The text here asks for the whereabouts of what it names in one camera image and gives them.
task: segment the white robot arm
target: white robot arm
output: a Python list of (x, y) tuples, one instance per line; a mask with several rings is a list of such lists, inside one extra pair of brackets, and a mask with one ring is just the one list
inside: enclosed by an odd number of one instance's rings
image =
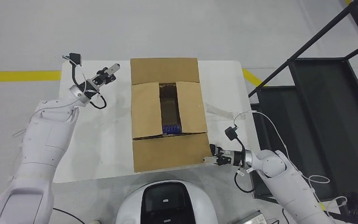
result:
[(255, 155), (249, 150), (228, 151), (210, 145), (213, 157), (205, 162), (218, 165), (248, 165), (247, 170), (257, 171), (277, 202), (292, 216), (297, 224), (334, 223), (318, 204), (313, 191), (302, 177), (302, 173), (279, 150), (262, 150)]
[[(81, 60), (71, 64), (74, 73)], [(69, 146), (79, 116), (78, 107), (85, 107), (92, 96), (99, 94), (102, 85), (114, 81), (118, 69), (119, 64), (104, 68), (80, 85), (75, 82), (66, 98), (44, 101), (37, 106), (23, 137), (22, 162), (0, 196), (1, 224), (49, 222), (54, 203), (51, 184)]]

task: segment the table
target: table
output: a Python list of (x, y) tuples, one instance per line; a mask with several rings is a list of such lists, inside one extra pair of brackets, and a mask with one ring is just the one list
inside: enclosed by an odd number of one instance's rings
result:
[[(133, 169), (133, 152), (131, 137), (131, 79), (130, 61), (83, 61), (82, 71), (87, 78), (92, 78), (103, 67), (119, 63), (121, 68), (115, 73), (117, 80), (101, 87), (101, 93), (107, 101), (107, 108), (98, 110), (90, 104), (80, 108), (72, 140), (55, 173), (55, 183), (65, 183), (80, 180), (110, 178), (139, 174)], [(206, 122), (210, 143), (216, 143), (230, 150), (241, 150), (240, 145), (231, 142), (224, 130), (233, 125), (232, 119), (209, 113), (210, 107), (238, 114), (251, 110), (242, 68), (239, 62), (223, 60), (198, 61), (202, 98), (206, 105)], [(59, 97), (68, 93), (73, 85), (71, 66), (65, 62), (62, 66)], [(76, 75), (77, 82), (83, 77)], [(100, 98), (92, 101), (101, 106)], [(259, 152), (255, 124), (251, 114), (237, 121), (239, 138), (246, 149)], [(189, 167), (155, 170), (159, 172)]]

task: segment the black cable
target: black cable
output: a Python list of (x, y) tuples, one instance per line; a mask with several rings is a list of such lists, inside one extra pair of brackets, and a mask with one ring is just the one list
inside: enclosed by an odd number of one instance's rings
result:
[(102, 110), (102, 109), (106, 108), (106, 106), (107, 106), (107, 101), (105, 100), (105, 98), (104, 98), (102, 95), (100, 95), (100, 97), (101, 97), (103, 103), (105, 104), (103, 107), (99, 107), (99, 106), (95, 105), (93, 102), (89, 102), (89, 103), (90, 103), (92, 106), (94, 106), (95, 108), (97, 108), (97, 109), (99, 109), (99, 110)]
[(249, 191), (240, 188), (240, 186), (237, 184), (236, 177), (237, 177), (237, 172), (235, 173), (234, 181), (235, 181), (235, 184), (236, 184), (236, 186), (238, 187), (238, 189), (240, 189), (242, 192), (244, 192), (244, 193), (251, 193), (251, 192), (253, 192), (253, 191), (256, 189), (256, 186), (255, 186), (252, 190), (249, 190)]
[[(69, 62), (70, 62), (70, 64), (72, 65), (72, 81), (73, 81), (73, 83), (77, 86), (77, 88), (78, 89), (80, 89), (81, 90), (81, 88), (79, 87), (79, 84), (78, 84), (78, 82), (77, 82), (77, 80), (76, 80), (76, 64), (73, 64), (70, 60), (69, 60)], [(104, 106), (102, 106), (102, 107), (99, 107), (99, 106), (97, 106), (97, 105), (95, 105), (93, 102), (89, 102), (94, 108), (97, 108), (97, 109), (99, 109), (99, 110), (102, 110), (102, 109), (104, 109), (104, 108), (106, 108), (106, 106), (107, 106), (107, 101), (105, 100), (105, 98), (101, 95), (101, 99), (102, 99), (102, 101), (103, 101), (103, 103), (105, 104)]]
[(72, 216), (73, 218), (77, 219), (80, 223), (85, 224), (82, 220), (80, 220), (79, 218), (77, 218), (76, 216), (72, 215), (71, 213), (65, 212), (64, 210), (58, 209), (58, 208), (53, 208), (53, 210), (59, 211), (59, 212), (63, 212), (65, 214), (68, 214), (69, 216)]
[(287, 219), (287, 217), (285, 216), (284, 209), (282, 209), (282, 214), (284, 215), (284, 217), (285, 217), (285, 219), (286, 219), (287, 224), (290, 224), (289, 220), (288, 220), (288, 219)]
[(244, 144), (240, 141), (239, 138), (236, 138), (236, 140), (240, 143), (241, 148), (242, 148), (242, 152), (244, 152), (246, 150)]
[(70, 64), (72, 65), (72, 81), (77, 86), (77, 88), (79, 88), (79, 84), (78, 84), (78, 82), (76, 80), (76, 65), (73, 65), (72, 62), (70, 62)]

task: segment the yellow floor line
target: yellow floor line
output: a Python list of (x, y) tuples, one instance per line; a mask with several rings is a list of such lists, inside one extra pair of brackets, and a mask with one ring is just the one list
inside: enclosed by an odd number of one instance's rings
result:
[(262, 82), (259, 78), (257, 78), (251, 72), (244, 68), (242, 69), (242, 73), (244, 74), (244, 78), (250, 83), (252, 83), (255, 87), (257, 87)]
[[(244, 78), (258, 86), (262, 81), (246, 69), (242, 69)], [(61, 71), (13, 71), (0, 72), (0, 82), (57, 81), (61, 79)]]
[(14, 71), (0, 72), (0, 82), (56, 81), (61, 71)]

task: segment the cardboard box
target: cardboard box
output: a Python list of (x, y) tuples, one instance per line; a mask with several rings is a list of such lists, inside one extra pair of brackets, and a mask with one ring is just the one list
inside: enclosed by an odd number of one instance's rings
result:
[[(211, 156), (196, 58), (131, 59), (134, 171), (203, 163)], [(180, 127), (163, 133), (164, 125)]]

